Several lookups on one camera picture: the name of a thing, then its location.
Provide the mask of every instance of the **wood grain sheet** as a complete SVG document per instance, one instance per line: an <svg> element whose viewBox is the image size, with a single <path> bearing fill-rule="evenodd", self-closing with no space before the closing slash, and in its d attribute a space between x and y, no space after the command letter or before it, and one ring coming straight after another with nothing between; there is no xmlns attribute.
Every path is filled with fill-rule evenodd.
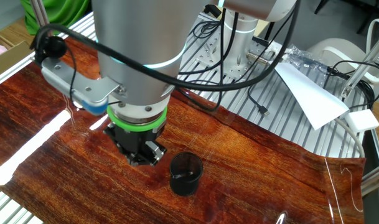
<svg viewBox="0 0 379 224"><path fill-rule="evenodd" d="M79 55L79 71L96 78L96 52L68 43ZM29 76L37 83L26 83ZM15 101L6 100L9 90ZM6 98L0 100L0 164L66 113L62 97L35 65L0 85L0 97ZM174 93L158 139L167 154L156 167L130 167L102 133L109 119L91 130L100 117L86 111L73 117L74 124L67 120L43 139L0 186L45 223L276 223L282 213L287 223L363 223L364 159L314 155L223 108L204 113ZM190 197L169 188L169 163L184 151L204 164Z"/></svg>

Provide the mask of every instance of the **gray floor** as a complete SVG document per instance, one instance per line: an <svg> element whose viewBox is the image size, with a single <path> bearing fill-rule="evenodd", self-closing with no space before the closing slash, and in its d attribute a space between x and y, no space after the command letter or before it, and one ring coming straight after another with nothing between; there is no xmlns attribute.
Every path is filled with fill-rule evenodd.
<svg viewBox="0 0 379 224"><path fill-rule="evenodd" d="M0 30L24 17L20 0L0 0Z"/></svg>
<svg viewBox="0 0 379 224"><path fill-rule="evenodd" d="M341 38L353 42L365 51L368 26L362 34L357 34L357 31L366 14L361 9L346 2L330 0L319 11L318 15L315 15L314 11L319 2L320 0L302 0L300 14L291 43L300 50L306 50L322 40ZM270 38L275 35L275 32L283 22L284 19L275 24ZM283 43L288 27L286 25L277 36L277 42ZM265 33L266 31L261 34L261 37L265 37Z"/></svg>

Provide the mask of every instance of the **small black cup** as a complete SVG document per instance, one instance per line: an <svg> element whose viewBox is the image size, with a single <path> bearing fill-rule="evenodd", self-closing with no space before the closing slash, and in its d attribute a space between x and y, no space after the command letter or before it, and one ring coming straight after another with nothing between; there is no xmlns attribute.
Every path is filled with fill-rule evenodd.
<svg viewBox="0 0 379 224"><path fill-rule="evenodd" d="M203 164L199 157L190 152L176 155L170 163L170 188L180 196L196 192L203 174Z"/></svg>

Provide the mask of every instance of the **green fabric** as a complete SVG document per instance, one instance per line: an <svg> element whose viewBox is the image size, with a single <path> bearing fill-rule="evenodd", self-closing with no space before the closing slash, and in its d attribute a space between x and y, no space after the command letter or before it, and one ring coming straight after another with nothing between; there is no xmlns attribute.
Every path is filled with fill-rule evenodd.
<svg viewBox="0 0 379 224"><path fill-rule="evenodd" d="M108 112L110 120L113 121L117 126L123 128L124 130L133 131L133 132L143 132L143 131L152 130L152 129L158 127L160 124L162 124L163 121L165 120L166 116L167 116L167 108L165 108L164 111L163 111L162 116L160 116L160 118L157 119L155 122L147 124L147 125L136 126L136 125L132 125L132 124L129 124L129 123L125 123L124 121L122 121L119 118L117 118L113 114L112 109L110 108L110 106L108 106L108 109L106 110L106 112Z"/></svg>
<svg viewBox="0 0 379 224"><path fill-rule="evenodd" d="M25 24L30 35L39 30L33 8L29 0L21 0L25 9ZM84 16L90 0L43 0L50 23L71 26Z"/></svg>

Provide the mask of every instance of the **white paper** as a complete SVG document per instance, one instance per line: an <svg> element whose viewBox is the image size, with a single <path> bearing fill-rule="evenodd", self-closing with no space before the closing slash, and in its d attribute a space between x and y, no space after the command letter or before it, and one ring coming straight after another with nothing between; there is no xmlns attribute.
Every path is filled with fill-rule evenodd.
<svg viewBox="0 0 379 224"><path fill-rule="evenodd" d="M279 63L275 70L289 87L315 130L349 110L337 97L316 85L293 65Z"/></svg>

